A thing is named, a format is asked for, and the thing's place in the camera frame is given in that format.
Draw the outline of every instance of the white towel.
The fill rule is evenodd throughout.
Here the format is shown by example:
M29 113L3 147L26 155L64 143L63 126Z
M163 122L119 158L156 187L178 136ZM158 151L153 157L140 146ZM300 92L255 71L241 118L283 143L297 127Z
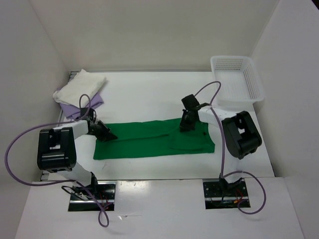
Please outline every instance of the white towel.
M87 94L92 99L105 81L105 76L89 73L82 69L81 72L76 74L74 79L60 91L54 92L53 98L58 103L79 107L80 96ZM81 107L85 107L88 103L89 100L87 97L82 97Z

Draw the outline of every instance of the green towel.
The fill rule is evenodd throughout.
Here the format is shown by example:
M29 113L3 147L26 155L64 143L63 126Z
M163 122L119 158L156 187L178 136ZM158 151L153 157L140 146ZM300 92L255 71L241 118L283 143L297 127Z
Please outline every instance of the green towel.
M213 153L208 124L197 122L195 130L179 132L181 119L109 123L118 139L96 140L94 159L143 158L163 155Z

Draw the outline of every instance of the white tabletop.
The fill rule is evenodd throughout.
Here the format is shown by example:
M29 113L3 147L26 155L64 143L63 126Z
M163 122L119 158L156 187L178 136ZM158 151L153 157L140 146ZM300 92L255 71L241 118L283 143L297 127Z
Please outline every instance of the white tabletop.
M104 123L167 120L180 118L181 99L195 94L212 82L211 72L103 72L107 84L100 90L104 104L96 109ZM197 99L209 102L215 87L207 87ZM250 113L260 132L252 105L240 109ZM84 135L75 140L77 161L101 180L199 179L216 178L221 166L221 136L210 125L216 144L210 154L184 154L148 158L93 160L95 137ZM257 152L239 161L239 168L257 177L274 177L264 143ZM60 178L50 174L49 179Z
M16 239L303 239L283 178L260 181L267 203L256 215L206 210L202 180L119 181L108 228L98 212L67 212L70 197L60 185L32 187ZM252 178L246 186L252 208L244 210L252 211L263 193Z

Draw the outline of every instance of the white basket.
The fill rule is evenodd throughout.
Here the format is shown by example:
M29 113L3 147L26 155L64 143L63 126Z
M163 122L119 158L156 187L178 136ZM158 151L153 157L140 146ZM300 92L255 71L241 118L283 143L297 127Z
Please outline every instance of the white basket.
M247 56L213 56L211 70L216 81L221 82L217 95L219 105L241 106L265 98L256 67Z

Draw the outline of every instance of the white enclosure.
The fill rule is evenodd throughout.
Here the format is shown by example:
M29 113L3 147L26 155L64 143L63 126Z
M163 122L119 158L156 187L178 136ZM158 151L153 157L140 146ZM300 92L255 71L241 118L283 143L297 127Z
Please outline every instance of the white enclosure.
M57 121L52 94L70 71L209 72L211 56L252 57L266 96L256 115L275 174L284 177L278 188L286 184L304 237L318 238L319 10L312 0L2 0L0 30L2 155L23 130ZM27 181L39 180L37 141L30 133L9 155ZM1 237L12 239L30 188L14 182L4 163L0 179Z

